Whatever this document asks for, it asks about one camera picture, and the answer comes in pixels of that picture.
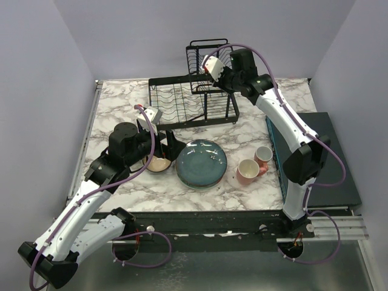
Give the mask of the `pink printed coffee mug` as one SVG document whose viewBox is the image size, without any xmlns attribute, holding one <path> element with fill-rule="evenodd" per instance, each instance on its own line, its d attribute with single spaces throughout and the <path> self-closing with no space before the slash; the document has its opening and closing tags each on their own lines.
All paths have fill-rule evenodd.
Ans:
<svg viewBox="0 0 388 291">
<path fill-rule="evenodd" d="M 254 160 L 260 165 L 268 163 L 273 157 L 272 149 L 266 146 L 258 147 L 254 154 Z"/>
</svg>

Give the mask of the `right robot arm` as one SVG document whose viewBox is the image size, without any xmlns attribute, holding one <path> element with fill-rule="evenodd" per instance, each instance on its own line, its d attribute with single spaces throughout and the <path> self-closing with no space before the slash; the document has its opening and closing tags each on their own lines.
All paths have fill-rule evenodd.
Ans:
<svg viewBox="0 0 388 291">
<path fill-rule="evenodd" d="M 283 162 L 288 179 L 283 206 L 287 218 L 279 222 L 279 231 L 291 238 L 301 230 L 299 219 L 306 214 L 308 186 L 316 181 L 326 163 L 330 139 L 319 136 L 289 107 L 269 74 L 258 74 L 252 51 L 234 50 L 230 60 L 228 67 L 217 57 L 207 55 L 202 69 L 212 77 L 215 87 L 227 93 L 239 92 L 263 111 L 289 146 L 291 155 Z"/>
</svg>

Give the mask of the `black wire dish rack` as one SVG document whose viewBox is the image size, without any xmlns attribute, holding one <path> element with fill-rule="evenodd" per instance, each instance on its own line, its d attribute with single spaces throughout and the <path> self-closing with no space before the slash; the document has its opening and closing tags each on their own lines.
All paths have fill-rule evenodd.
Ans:
<svg viewBox="0 0 388 291">
<path fill-rule="evenodd" d="M 213 86 L 201 64 L 226 38 L 192 40 L 186 47 L 188 74 L 149 79 L 149 105 L 162 111 L 159 130 L 236 123 L 239 108 L 233 94 Z"/>
</svg>

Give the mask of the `plain pink mug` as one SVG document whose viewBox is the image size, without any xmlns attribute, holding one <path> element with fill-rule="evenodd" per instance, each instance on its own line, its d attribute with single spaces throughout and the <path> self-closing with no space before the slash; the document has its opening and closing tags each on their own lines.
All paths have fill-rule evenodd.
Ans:
<svg viewBox="0 0 388 291">
<path fill-rule="evenodd" d="M 240 184 L 249 185 L 267 173 L 268 169 L 266 163 L 259 165 L 254 159 L 245 159 L 238 164 L 236 178 Z"/>
</svg>

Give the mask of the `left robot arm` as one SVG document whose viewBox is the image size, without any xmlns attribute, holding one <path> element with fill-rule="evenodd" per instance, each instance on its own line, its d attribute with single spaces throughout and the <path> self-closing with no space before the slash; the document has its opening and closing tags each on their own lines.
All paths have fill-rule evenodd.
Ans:
<svg viewBox="0 0 388 291">
<path fill-rule="evenodd" d="M 48 230 L 33 242 L 24 242 L 19 255 L 56 289 L 65 286 L 82 260 L 116 238 L 129 239 L 137 231 L 136 218 L 121 207 L 113 209 L 97 226 L 84 232 L 89 219 L 118 189 L 119 183 L 138 176 L 131 166 L 146 157 L 174 161 L 186 144 L 171 130 L 150 133 L 140 123 L 122 122 L 109 135 L 109 143 L 85 174 L 77 194 Z"/>
</svg>

